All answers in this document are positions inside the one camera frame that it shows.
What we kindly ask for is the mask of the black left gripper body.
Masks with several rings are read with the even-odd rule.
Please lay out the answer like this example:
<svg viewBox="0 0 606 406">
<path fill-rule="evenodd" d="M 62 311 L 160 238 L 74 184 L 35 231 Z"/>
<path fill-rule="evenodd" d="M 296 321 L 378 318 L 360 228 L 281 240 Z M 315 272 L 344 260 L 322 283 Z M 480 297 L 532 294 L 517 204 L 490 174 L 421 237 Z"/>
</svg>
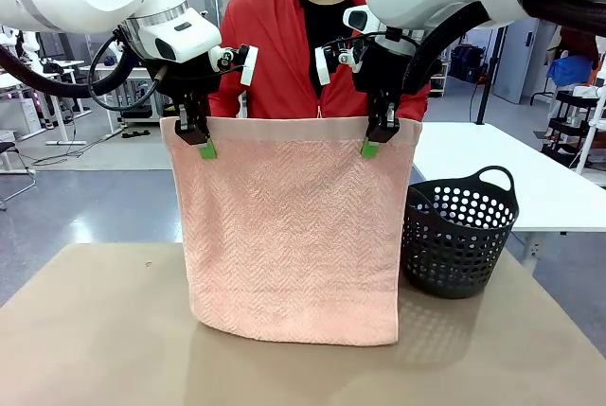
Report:
<svg viewBox="0 0 606 406">
<path fill-rule="evenodd" d="M 156 91 L 170 98 L 180 98 L 191 93 L 210 95 L 220 88 L 222 78 L 212 68 L 207 53 L 183 63 L 145 60 L 141 64 L 151 78 L 163 66 L 168 68 Z"/>
</svg>

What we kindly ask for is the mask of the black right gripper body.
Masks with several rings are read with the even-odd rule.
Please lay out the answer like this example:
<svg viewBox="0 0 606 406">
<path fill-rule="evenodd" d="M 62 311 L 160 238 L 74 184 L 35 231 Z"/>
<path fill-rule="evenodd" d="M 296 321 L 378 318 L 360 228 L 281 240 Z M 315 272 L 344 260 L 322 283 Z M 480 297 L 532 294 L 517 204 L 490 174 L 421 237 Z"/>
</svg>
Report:
<svg viewBox="0 0 606 406">
<path fill-rule="evenodd" d="M 375 41 L 366 41 L 361 67 L 352 73 L 356 91 L 372 95 L 401 95 L 404 75 L 411 60 L 410 55 L 400 54 Z"/>
</svg>

